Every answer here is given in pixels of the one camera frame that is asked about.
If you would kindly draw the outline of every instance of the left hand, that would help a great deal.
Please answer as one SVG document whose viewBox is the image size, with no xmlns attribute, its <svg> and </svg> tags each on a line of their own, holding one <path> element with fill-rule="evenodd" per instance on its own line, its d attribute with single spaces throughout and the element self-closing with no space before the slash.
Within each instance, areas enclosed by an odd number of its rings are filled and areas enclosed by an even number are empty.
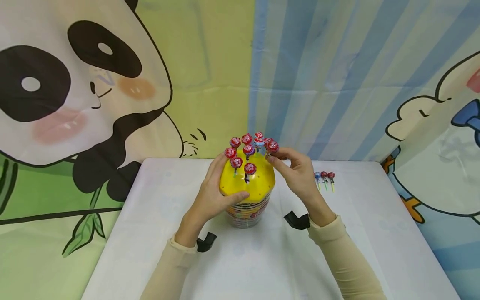
<svg viewBox="0 0 480 300">
<path fill-rule="evenodd" d="M 198 195 L 183 217 L 175 235 L 175 241 L 180 245 L 194 247 L 200 230 L 208 220 L 250 196 L 247 191 L 237 192 L 230 196 L 220 193 L 220 177 L 226 162 L 227 158 L 221 153 L 210 164 Z"/>
</svg>

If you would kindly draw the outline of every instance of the black bracket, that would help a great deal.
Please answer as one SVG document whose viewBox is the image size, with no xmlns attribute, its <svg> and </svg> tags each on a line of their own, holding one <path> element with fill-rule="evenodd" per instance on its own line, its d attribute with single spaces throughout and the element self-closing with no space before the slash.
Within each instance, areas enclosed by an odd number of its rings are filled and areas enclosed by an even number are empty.
<svg viewBox="0 0 480 300">
<path fill-rule="evenodd" d="M 213 242 L 216 240 L 216 235 L 208 232 L 205 240 L 197 238 L 197 251 L 198 252 L 207 252 L 213 246 Z"/>
<path fill-rule="evenodd" d="M 304 230 L 310 227 L 310 218 L 308 214 L 304 214 L 299 218 L 293 211 L 291 211 L 283 218 L 292 228 Z"/>
</svg>

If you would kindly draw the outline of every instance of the panda eye patch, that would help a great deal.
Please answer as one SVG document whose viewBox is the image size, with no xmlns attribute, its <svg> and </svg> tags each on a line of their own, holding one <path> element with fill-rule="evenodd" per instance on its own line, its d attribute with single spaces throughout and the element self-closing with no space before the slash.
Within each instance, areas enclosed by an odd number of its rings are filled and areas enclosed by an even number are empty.
<svg viewBox="0 0 480 300">
<path fill-rule="evenodd" d="M 70 74 L 55 56 L 32 46 L 0 51 L 0 109 L 18 122 L 57 111 L 70 90 Z"/>
<path fill-rule="evenodd" d="M 68 29 L 68 40 L 78 58 L 89 65 L 129 78 L 142 72 L 135 52 L 100 24 L 77 21 Z"/>
</svg>

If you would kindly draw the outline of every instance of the right hand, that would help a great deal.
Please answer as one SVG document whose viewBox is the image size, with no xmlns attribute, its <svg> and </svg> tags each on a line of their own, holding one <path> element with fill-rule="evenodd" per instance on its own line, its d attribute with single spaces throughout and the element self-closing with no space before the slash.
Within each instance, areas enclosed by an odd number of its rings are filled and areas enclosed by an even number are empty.
<svg viewBox="0 0 480 300">
<path fill-rule="evenodd" d="M 291 161 L 290 167 L 282 161 L 286 158 Z M 280 147 L 279 150 L 274 153 L 273 156 L 268 157 L 267 160 L 282 174 L 288 187 L 302 202 L 308 203 L 322 197 L 317 188 L 310 157 L 292 148 Z"/>
</svg>

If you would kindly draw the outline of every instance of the hand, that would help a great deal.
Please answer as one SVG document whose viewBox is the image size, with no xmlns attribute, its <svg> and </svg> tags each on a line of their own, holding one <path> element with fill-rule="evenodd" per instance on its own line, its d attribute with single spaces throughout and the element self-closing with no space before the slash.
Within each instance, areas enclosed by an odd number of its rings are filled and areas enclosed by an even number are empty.
<svg viewBox="0 0 480 300">
<path fill-rule="evenodd" d="M 230 196 L 220 193 L 220 177 L 227 158 L 219 154 L 210 164 L 195 201 L 183 216 L 175 241 L 185 247 L 195 246 L 200 231 L 211 218 L 225 211 L 229 206 L 247 199 L 250 194 L 241 191 Z"/>
<path fill-rule="evenodd" d="M 287 158 L 291 161 L 290 167 L 282 161 Z M 335 213 L 318 191 L 312 160 L 308 156 L 292 148 L 281 147 L 267 160 L 285 178 L 292 192 L 305 204 L 315 224 L 325 226 L 336 219 Z"/>
</svg>

